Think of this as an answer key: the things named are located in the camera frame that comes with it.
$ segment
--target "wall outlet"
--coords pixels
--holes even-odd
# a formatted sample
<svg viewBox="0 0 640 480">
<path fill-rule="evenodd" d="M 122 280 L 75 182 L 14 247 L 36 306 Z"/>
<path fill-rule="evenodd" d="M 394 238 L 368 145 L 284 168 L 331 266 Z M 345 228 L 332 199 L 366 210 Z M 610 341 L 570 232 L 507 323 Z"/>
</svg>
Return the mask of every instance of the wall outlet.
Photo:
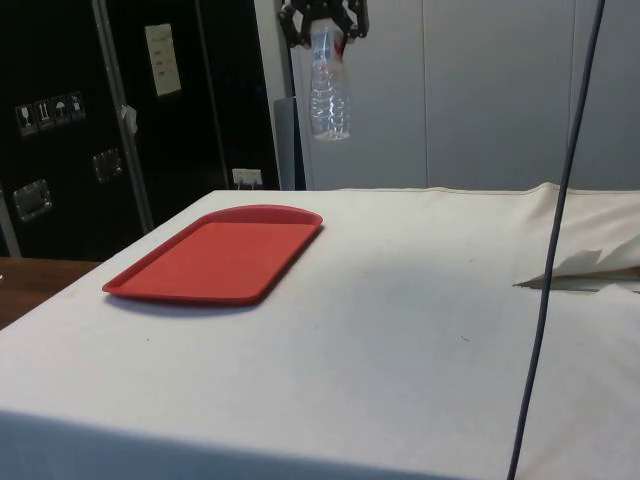
<svg viewBox="0 0 640 480">
<path fill-rule="evenodd" d="M 238 187 L 256 188 L 262 186 L 262 171 L 254 168 L 234 168 L 233 183 Z"/>
</svg>

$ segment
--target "plastic tray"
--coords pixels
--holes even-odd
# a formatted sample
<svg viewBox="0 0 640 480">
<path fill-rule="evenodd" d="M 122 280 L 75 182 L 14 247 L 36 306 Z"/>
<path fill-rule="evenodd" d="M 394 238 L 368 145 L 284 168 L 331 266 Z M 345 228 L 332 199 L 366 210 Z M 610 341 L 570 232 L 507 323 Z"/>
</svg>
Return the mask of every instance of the plastic tray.
<svg viewBox="0 0 640 480">
<path fill-rule="evenodd" d="M 105 284 L 120 297 L 251 305 L 261 301 L 321 228 L 322 217 L 279 205 L 206 215 Z"/>
</svg>

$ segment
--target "black cable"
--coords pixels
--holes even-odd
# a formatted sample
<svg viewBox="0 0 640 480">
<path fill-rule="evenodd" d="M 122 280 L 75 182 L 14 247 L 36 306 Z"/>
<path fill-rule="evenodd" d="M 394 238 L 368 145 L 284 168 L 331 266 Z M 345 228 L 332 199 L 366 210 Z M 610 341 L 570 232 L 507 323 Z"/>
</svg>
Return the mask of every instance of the black cable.
<svg viewBox="0 0 640 480">
<path fill-rule="evenodd" d="M 578 99 L 578 106 L 576 108 L 576 116 L 573 120 L 573 128 L 571 129 L 569 146 L 567 147 L 567 153 L 564 160 L 564 171 L 562 172 L 560 192 L 558 193 L 558 204 L 556 205 L 556 214 L 553 220 L 551 239 L 549 240 L 549 251 L 547 253 L 547 264 L 544 271 L 544 283 L 541 294 L 542 298 L 540 299 L 540 312 L 538 314 L 536 338 L 533 343 L 533 351 L 531 352 L 529 373 L 527 374 L 527 382 L 524 387 L 524 395 L 522 397 L 522 404 L 520 406 L 518 428 L 516 430 L 516 438 L 513 443 L 513 453 L 511 454 L 511 465 L 509 466 L 509 474 L 507 475 L 507 480 L 514 480 L 516 477 L 516 471 L 518 470 L 518 460 L 520 459 L 520 449 L 522 447 L 524 427 L 527 423 L 527 413 L 529 411 L 529 403 L 531 402 L 531 392 L 533 391 L 533 382 L 535 381 L 536 370 L 538 369 L 540 348 L 542 347 L 542 337 L 544 336 L 544 326 L 547 321 L 549 292 L 551 291 L 551 278 L 553 274 L 553 263 L 556 257 L 556 247 L 558 246 L 558 238 L 560 237 L 560 224 L 562 223 L 564 203 L 567 198 L 567 189 L 569 188 L 569 177 L 571 176 L 571 167 L 573 167 L 573 157 L 576 153 L 576 145 L 578 144 L 578 136 L 580 135 L 580 126 L 582 125 L 584 106 L 587 101 L 589 81 L 591 80 L 591 68 L 593 67 L 593 57 L 596 51 L 596 44 L 598 43 L 598 34 L 600 33 L 600 24 L 602 23 L 604 4 L 605 0 L 598 0 L 598 6 L 596 7 L 596 16 L 593 21 L 591 38 L 589 40 L 589 47 L 587 49 L 587 58 L 584 65 L 584 71 L 582 72 L 582 86 L 580 87 L 580 97 Z"/>
</svg>

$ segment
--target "wooden surface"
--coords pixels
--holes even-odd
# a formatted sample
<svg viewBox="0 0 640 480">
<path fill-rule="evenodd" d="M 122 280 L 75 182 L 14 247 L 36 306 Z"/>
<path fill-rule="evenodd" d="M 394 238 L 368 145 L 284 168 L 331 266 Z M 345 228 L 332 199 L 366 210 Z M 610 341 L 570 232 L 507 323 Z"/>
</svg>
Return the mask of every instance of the wooden surface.
<svg viewBox="0 0 640 480">
<path fill-rule="evenodd" d="M 0 330 L 98 265 L 0 257 Z"/>
</svg>

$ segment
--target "plastic water bottle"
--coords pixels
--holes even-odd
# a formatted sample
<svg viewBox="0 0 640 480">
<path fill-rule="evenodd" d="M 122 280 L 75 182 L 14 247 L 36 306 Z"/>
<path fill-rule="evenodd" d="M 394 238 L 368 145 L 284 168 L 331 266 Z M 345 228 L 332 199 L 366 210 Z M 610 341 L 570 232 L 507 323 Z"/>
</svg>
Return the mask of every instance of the plastic water bottle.
<svg viewBox="0 0 640 480">
<path fill-rule="evenodd" d="M 319 140 L 342 140 L 350 133 L 347 70 L 342 61 L 342 30 L 331 19 L 311 24 L 310 114 Z"/>
</svg>

